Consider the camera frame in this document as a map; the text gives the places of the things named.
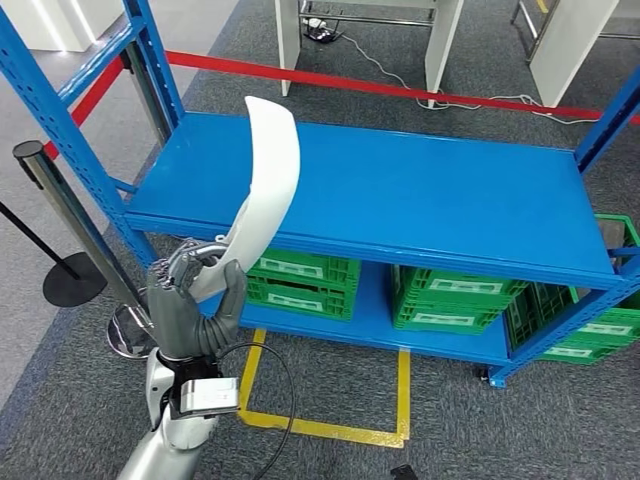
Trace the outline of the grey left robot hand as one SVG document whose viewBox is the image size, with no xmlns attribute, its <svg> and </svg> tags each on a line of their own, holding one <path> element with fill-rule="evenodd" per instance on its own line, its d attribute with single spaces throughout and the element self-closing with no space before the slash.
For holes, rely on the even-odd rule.
<svg viewBox="0 0 640 480">
<path fill-rule="evenodd" d="M 172 360 L 214 356 L 236 339 L 248 286 L 246 274 L 238 261 L 231 260 L 222 270 L 226 288 L 211 317 L 200 312 L 185 281 L 192 264 L 216 266 L 226 250 L 220 242 L 189 238 L 148 268 L 146 301 L 152 336 L 160 353 Z"/>
</svg>

